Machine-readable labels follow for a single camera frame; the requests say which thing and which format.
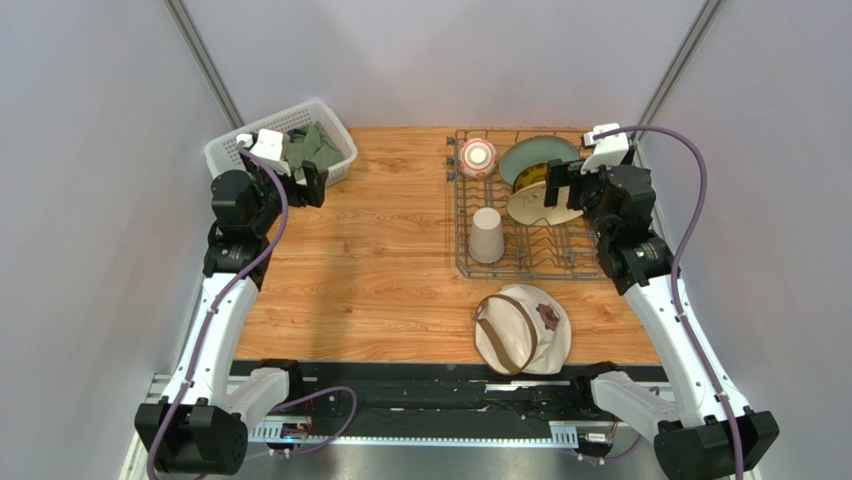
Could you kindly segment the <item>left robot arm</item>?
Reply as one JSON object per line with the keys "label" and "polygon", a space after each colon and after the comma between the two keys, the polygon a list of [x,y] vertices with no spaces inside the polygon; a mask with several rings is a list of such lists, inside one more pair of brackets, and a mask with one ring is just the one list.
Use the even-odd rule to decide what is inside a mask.
{"label": "left robot arm", "polygon": [[148,478],[237,473],[250,432],[298,388],[301,374],[294,361],[261,365],[234,391],[228,379],[288,209],[324,203],[328,172],[312,162],[304,170],[304,179],[297,180],[265,162],[246,161],[213,178],[215,220],[187,345],[159,400],[141,404],[134,419],[148,453]]}

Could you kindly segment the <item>light green flower plate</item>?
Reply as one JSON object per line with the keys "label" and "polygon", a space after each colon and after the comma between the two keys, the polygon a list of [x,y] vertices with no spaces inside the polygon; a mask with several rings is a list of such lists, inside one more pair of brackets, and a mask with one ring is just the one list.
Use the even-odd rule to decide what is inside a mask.
{"label": "light green flower plate", "polygon": [[528,167],[556,159],[572,162],[579,160],[580,154],[570,141],[557,136],[542,135],[524,139],[501,155],[499,174],[504,182],[513,184]]}

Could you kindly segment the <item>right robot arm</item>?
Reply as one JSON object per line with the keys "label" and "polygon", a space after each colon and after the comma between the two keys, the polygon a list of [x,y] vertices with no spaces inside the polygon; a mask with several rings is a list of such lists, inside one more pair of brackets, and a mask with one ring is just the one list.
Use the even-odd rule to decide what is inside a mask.
{"label": "right robot arm", "polygon": [[669,479],[738,477],[753,470],[780,434],[773,414],[754,410],[734,386],[700,325],[664,239],[652,229],[656,193],[649,170],[547,164],[547,207],[566,205],[588,220],[601,269],[648,333],[674,395],[671,402],[610,362],[581,379],[592,408],[629,424],[653,445]]}

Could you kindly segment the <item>cream bird plate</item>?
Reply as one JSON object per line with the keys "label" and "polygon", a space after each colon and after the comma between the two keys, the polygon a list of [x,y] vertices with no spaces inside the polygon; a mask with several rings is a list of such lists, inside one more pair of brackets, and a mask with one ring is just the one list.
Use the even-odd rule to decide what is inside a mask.
{"label": "cream bird plate", "polygon": [[553,207],[544,205],[546,193],[545,181],[514,193],[506,205],[508,215],[516,223],[526,226],[558,226],[583,215],[581,210],[569,207],[570,188],[568,186],[560,188],[557,204]]}

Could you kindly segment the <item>yellow patterned black-rim plate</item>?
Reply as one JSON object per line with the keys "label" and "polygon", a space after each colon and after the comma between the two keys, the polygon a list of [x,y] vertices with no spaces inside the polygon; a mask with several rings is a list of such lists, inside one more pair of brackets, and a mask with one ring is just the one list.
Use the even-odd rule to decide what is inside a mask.
{"label": "yellow patterned black-rim plate", "polygon": [[521,191],[531,185],[537,184],[539,182],[546,180],[548,164],[546,162],[540,162],[534,165],[530,165],[521,171],[516,179],[513,182],[512,192],[516,193]]}

